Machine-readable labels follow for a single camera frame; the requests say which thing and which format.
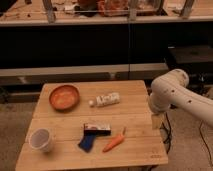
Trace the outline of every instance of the carrot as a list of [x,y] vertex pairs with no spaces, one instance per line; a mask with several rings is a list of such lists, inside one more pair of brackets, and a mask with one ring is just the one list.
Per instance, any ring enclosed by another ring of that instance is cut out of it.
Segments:
[[110,151],[112,148],[122,143],[125,139],[125,136],[124,136],[125,132],[126,132],[126,127],[124,127],[124,130],[122,133],[112,138],[112,140],[104,147],[103,152]]

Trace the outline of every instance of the orange bowl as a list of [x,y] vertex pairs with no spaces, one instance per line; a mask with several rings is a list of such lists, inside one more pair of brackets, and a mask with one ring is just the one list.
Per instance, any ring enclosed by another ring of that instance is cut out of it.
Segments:
[[49,102],[56,110],[71,109],[79,102],[78,89],[72,85],[59,86],[51,92]]

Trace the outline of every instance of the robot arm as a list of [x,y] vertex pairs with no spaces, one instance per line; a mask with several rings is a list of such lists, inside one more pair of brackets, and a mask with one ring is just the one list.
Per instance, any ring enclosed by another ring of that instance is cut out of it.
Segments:
[[158,114],[173,104],[213,127],[213,100],[186,89],[188,83],[188,75],[180,69],[154,79],[148,100],[150,109]]

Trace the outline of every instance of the wooden tabletop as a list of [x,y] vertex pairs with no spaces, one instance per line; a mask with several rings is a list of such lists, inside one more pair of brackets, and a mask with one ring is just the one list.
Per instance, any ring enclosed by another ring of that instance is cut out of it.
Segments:
[[[66,113],[55,111],[49,104],[49,95],[54,88],[62,84],[44,85],[16,170],[92,169],[168,162],[160,132],[152,129],[151,111],[143,81],[67,84],[79,90],[80,103]],[[110,92],[120,94],[120,103],[102,108],[89,107],[89,100]],[[98,137],[92,150],[86,153],[78,147],[78,143],[83,137],[83,124],[88,122],[109,123],[112,134]],[[120,133],[124,126],[125,141],[113,150],[103,153],[102,149],[109,139]],[[54,149],[48,155],[29,147],[28,137],[38,128],[47,128],[53,135]]]

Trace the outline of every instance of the white cup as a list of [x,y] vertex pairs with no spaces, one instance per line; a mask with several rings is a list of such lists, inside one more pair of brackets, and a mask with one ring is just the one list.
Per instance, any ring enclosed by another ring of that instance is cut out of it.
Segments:
[[47,129],[38,129],[30,135],[29,145],[35,150],[44,153],[50,152],[53,147],[52,137]]

